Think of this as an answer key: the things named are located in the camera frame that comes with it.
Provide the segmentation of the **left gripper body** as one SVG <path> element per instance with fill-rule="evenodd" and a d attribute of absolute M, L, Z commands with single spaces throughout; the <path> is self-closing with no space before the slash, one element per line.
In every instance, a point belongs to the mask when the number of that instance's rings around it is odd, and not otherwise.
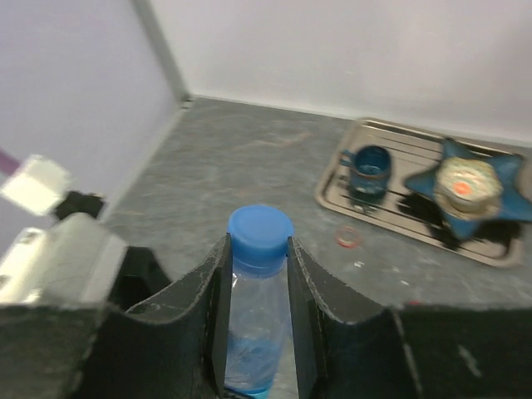
<path fill-rule="evenodd" d="M 105 205 L 104 199 L 95 193 L 83 194 L 71 190 L 56 207 L 56 220 L 64 220 L 75 213 L 98 219 Z M 121 310 L 128 310 L 169 285 L 170 278 L 160 266 L 153 250 L 129 246 L 109 300 Z"/>

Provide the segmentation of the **blue bottle cap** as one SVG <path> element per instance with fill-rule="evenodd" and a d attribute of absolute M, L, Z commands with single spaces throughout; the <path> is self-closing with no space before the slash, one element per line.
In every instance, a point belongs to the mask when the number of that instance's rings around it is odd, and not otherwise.
<path fill-rule="evenodd" d="M 253 204 L 240 207 L 229 216 L 227 232 L 234 270 L 252 278 L 270 278 L 284 266 L 294 227 L 281 210 Z"/>

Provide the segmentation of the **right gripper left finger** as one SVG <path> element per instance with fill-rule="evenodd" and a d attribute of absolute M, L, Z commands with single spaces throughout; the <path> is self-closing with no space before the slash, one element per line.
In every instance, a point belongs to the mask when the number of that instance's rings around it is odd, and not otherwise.
<path fill-rule="evenodd" d="M 228 236 L 179 280 L 127 310 L 46 298 L 1 308 L 4 398 L 221 398 Z"/>

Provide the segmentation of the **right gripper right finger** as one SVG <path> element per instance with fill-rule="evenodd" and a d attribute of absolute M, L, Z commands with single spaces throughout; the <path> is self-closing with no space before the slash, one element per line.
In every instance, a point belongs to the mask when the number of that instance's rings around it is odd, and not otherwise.
<path fill-rule="evenodd" d="M 383 306 L 288 241 L 301 398 L 528 398 L 531 309 Z"/>

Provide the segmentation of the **blue tinted plastic bottle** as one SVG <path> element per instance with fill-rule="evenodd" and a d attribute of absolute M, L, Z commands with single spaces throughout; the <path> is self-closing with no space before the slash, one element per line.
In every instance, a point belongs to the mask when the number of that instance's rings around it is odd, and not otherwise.
<path fill-rule="evenodd" d="M 286 263 L 275 274 L 233 272 L 225 386 L 269 397 L 290 326 Z"/>

